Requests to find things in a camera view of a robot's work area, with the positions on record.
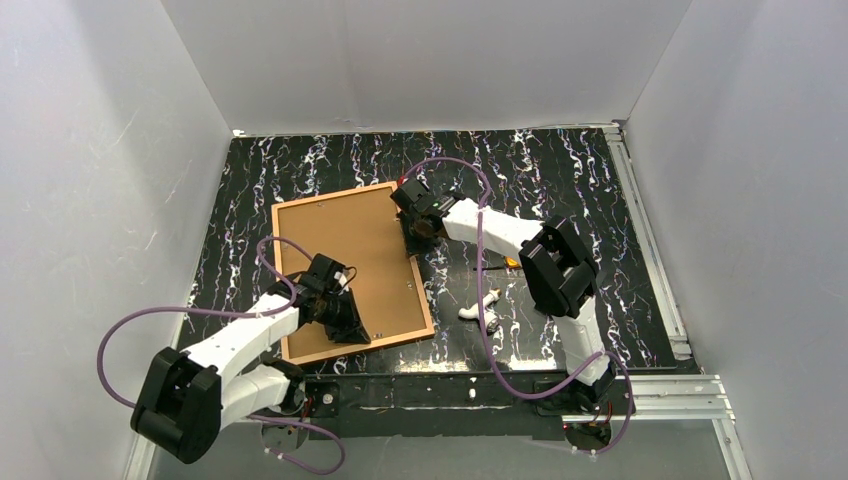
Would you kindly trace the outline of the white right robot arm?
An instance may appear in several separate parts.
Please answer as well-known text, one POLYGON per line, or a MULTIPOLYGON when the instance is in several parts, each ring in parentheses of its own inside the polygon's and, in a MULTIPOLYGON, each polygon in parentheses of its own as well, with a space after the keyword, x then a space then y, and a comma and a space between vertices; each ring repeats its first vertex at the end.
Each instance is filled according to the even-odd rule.
POLYGON ((562 216, 522 219, 450 191, 437 195, 407 179, 390 195, 398 209, 408 254, 426 252, 440 239, 473 243, 518 262, 540 314, 553 319, 567 360, 568 377, 537 393, 513 388, 499 369, 504 389, 526 401, 563 396, 580 407, 603 401, 615 379, 597 321, 599 268, 590 249, 562 216))

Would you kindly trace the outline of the wooden picture frame with photo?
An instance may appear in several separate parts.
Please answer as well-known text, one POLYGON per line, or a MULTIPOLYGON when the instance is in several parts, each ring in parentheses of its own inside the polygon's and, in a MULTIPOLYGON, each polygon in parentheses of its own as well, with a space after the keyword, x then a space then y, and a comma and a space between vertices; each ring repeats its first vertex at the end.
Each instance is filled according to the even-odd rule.
POLYGON ((340 344, 322 325, 307 324, 281 341, 282 356, 295 364, 387 348, 434 335, 435 328, 416 258, 407 255, 394 182, 277 203, 272 232, 275 266, 284 274, 305 270, 308 255, 323 254, 356 270, 351 289, 370 337, 367 344, 340 344))

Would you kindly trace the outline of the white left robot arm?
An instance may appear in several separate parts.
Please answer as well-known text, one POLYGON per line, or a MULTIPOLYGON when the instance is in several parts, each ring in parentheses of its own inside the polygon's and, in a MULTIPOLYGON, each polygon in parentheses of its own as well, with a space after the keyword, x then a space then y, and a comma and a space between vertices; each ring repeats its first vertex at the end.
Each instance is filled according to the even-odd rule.
POLYGON ((222 330, 152 359, 130 418, 133 431, 185 464, 199 460, 229 425, 273 407, 306 407, 303 371, 260 361, 269 347, 310 324, 333 343, 368 344, 349 286, 356 270, 316 254, 309 267, 273 283, 222 330))

